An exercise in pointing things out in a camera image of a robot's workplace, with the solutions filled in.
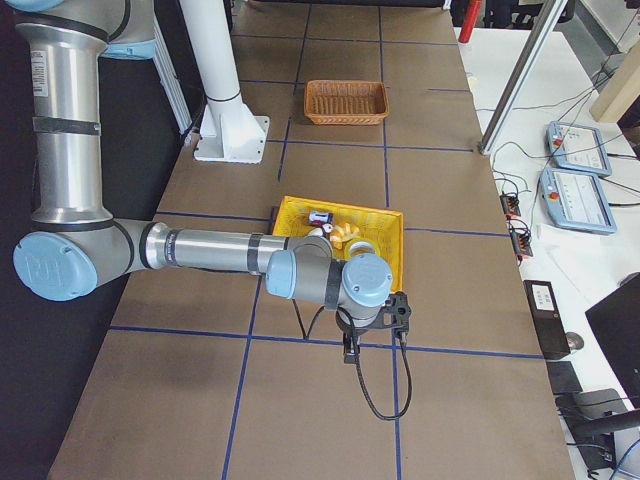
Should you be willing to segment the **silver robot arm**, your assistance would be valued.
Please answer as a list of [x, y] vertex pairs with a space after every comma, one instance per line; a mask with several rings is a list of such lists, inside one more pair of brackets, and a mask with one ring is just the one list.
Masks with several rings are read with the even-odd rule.
[[69, 301], [137, 270], [167, 267], [262, 275], [270, 294], [331, 311], [344, 356], [360, 338], [401, 328], [392, 270], [375, 253], [342, 261], [319, 236], [172, 229], [117, 219], [103, 205], [98, 60], [155, 52], [150, 1], [15, 1], [28, 41], [40, 204], [14, 249], [20, 280], [36, 295]]

